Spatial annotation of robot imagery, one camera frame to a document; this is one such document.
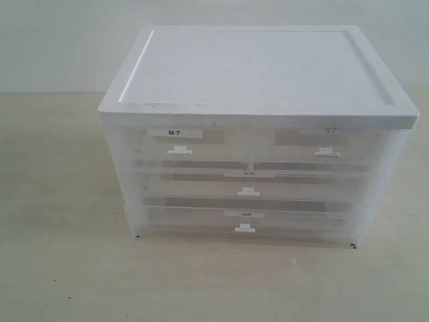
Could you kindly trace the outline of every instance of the drawer handle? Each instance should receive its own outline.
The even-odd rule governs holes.
[[[250,227],[250,223],[241,223],[239,227],[235,228],[236,233],[254,233],[255,228]]]
[[[259,197],[259,192],[252,186],[244,186],[243,190],[237,193],[240,197]]]
[[[188,150],[186,146],[174,146],[173,150],[167,151],[168,155],[174,156],[174,155],[192,155],[192,150]]]
[[[315,156],[324,156],[326,158],[339,158],[340,152],[334,152],[332,146],[322,147],[319,146],[319,151],[314,153]]]

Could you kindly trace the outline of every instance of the translucent plastic drawer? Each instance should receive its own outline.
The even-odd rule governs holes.
[[[152,161],[159,166],[165,161],[249,159],[248,131],[244,128],[109,127],[107,135],[116,144],[115,158]]]
[[[307,201],[286,199],[240,199],[240,198],[204,198],[204,197],[145,197],[143,205],[152,207],[181,207],[201,209],[230,210],[267,210],[346,213],[351,204],[336,201]]]
[[[339,213],[174,207],[128,207],[126,213],[140,222],[135,234],[158,230],[332,239],[341,236],[347,225],[347,216]]]
[[[272,177],[223,174],[130,173],[117,174],[126,201],[142,196],[302,199],[352,202],[361,177],[277,175]]]
[[[256,130],[255,161],[372,164],[383,131]]]

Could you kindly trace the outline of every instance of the paper label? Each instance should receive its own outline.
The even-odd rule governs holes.
[[[201,129],[149,129],[149,136],[162,136],[165,138],[198,138],[202,139]]]
[[[227,217],[250,217],[250,218],[264,218],[265,213],[246,212],[246,211],[224,211],[224,216]]]

